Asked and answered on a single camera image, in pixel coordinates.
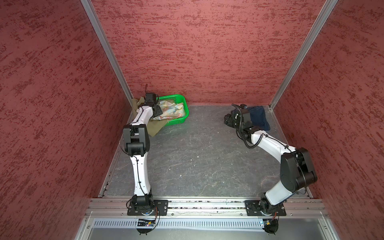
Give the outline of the pastel patterned skirt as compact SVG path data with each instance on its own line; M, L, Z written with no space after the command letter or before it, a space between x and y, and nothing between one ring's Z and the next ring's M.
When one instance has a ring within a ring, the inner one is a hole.
M183 118L186 115L185 107L183 103L176 104L171 100L163 100L160 101L157 105L163 110L163 114L156 118L152 118L153 120L174 120L178 118Z

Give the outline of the olive green skirt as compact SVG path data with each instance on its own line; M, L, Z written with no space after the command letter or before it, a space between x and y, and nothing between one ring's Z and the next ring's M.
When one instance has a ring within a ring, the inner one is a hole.
M143 106L145 102L145 99L143 97L140 97L140 99L132 99L132 120L136 118L136 116L139 114L139 107ZM147 130L151 137L154 137L166 124L168 123L168 120L152 120L150 119L147 124Z

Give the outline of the blue denim skirt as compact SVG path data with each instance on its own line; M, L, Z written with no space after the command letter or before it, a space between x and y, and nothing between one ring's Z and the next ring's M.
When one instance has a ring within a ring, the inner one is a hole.
M266 118L266 112L264 107L255 106L249 108L251 121L254 126L257 126L263 131L270 131L271 127Z

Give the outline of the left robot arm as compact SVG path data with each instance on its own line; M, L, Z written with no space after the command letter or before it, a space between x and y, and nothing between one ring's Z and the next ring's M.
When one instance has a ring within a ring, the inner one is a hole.
M135 189L129 209L149 216L156 211L152 188L149 182L147 160L150 137L147 125L156 113L156 104L144 103L136 117L123 128L123 153L130 157L134 171Z

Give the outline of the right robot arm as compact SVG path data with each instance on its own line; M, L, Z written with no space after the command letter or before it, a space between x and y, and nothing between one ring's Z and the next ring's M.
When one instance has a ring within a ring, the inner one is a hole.
M280 163L280 180L261 194L256 210L265 216L279 211L283 202L318 180L311 155L305 148L284 144L267 132L254 126L245 110L234 110L225 115L224 124L234 128L248 149L259 147Z

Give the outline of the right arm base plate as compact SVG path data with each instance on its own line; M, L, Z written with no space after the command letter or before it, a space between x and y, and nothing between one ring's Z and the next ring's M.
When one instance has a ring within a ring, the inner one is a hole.
M272 205L266 199L245 201L245 210L247 216L273 217L276 215L285 217L287 215L283 203Z

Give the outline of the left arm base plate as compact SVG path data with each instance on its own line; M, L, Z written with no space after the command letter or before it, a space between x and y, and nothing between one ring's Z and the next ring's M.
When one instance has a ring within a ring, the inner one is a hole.
M168 212L168 200L153 200L153 206L135 206L133 202L129 202L127 215L128 216L166 216Z

